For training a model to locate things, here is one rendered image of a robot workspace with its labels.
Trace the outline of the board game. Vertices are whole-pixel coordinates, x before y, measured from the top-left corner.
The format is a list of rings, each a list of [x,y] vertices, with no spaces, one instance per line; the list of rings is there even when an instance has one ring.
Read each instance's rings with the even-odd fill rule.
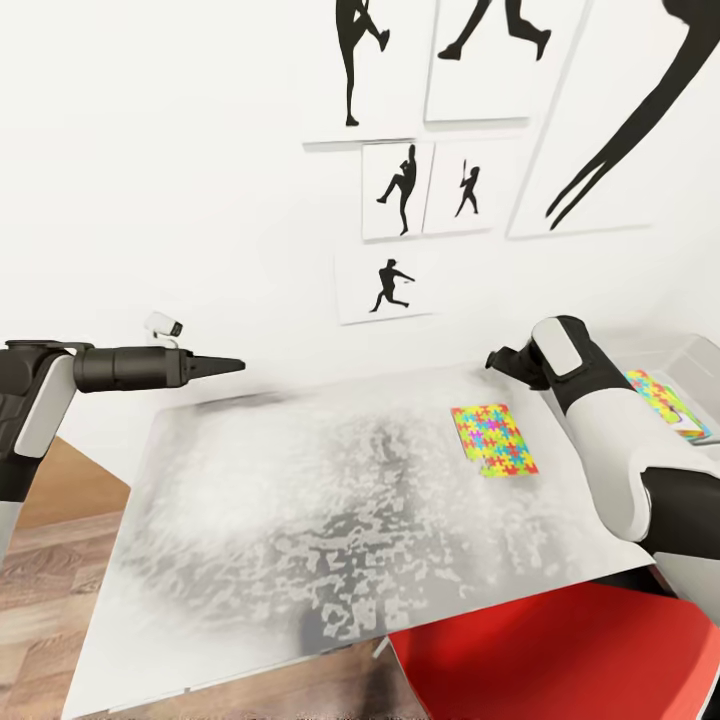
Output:
[[[662,384],[662,386],[668,390],[669,393],[672,393],[678,400],[678,395],[668,384]],[[682,402],[682,400],[680,400]],[[684,402],[682,402],[684,404]],[[686,404],[684,404],[686,407]],[[665,409],[668,409],[671,413],[678,414],[678,421],[676,423],[671,423],[670,426],[679,433],[679,435],[688,436],[688,437],[703,437],[704,436],[704,428],[698,423],[698,419],[690,413],[690,410],[688,408],[685,408],[685,413],[681,413],[680,411],[675,411],[673,407],[666,406]]]
[[[699,423],[699,424],[702,426],[702,428],[704,428],[704,430],[705,430],[705,431],[704,431],[704,436],[703,436],[703,437],[695,437],[695,438],[688,437],[688,436],[684,436],[684,438],[685,438],[687,441],[693,442],[694,440],[704,440],[705,438],[708,438],[709,436],[712,436],[712,434],[713,434],[712,431],[711,431],[706,425],[704,425],[704,423],[703,423],[700,419],[698,419],[698,423]]]

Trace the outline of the jigsaw puzzle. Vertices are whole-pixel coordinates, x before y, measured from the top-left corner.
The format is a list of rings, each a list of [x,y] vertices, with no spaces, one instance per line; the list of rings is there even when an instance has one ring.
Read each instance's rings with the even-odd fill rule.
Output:
[[[661,384],[658,384],[650,375],[642,369],[638,371],[627,371],[624,376],[630,381],[637,393],[640,393],[647,403],[670,425],[679,422],[678,414],[671,413],[666,406],[671,406],[675,411],[685,413],[685,406],[672,393],[669,393]]]
[[[487,459],[487,478],[538,475],[539,471],[506,404],[452,408],[466,455]]]

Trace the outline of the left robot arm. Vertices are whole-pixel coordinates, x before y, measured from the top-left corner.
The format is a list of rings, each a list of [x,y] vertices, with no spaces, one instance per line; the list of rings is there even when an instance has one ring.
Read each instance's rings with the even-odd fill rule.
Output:
[[[0,350],[0,567],[37,468],[77,393],[172,389],[191,379],[246,369],[241,359],[178,348],[183,324],[149,311],[147,346],[5,341]],[[72,356],[66,348],[76,349]]]

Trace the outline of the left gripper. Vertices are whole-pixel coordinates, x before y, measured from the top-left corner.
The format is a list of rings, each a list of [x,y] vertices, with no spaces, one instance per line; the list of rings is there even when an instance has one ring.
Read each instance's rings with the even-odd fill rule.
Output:
[[[246,369],[241,359],[200,356],[185,348],[147,345],[115,349],[112,376],[118,391],[178,389],[191,379]]]

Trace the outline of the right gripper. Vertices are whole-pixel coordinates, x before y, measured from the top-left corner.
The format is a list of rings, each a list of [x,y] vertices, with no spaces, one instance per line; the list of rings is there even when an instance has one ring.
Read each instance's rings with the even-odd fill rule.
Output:
[[[524,348],[526,348],[526,346]],[[547,391],[550,388],[550,382],[548,382],[546,373],[538,374],[527,370],[522,363],[522,351],[524,348],[517,351],[504,346],[499,352],[492,351],[486,361],[485,369],[493,367],[498,371],[506,373],[510,377],[529,384],[533,390]]]

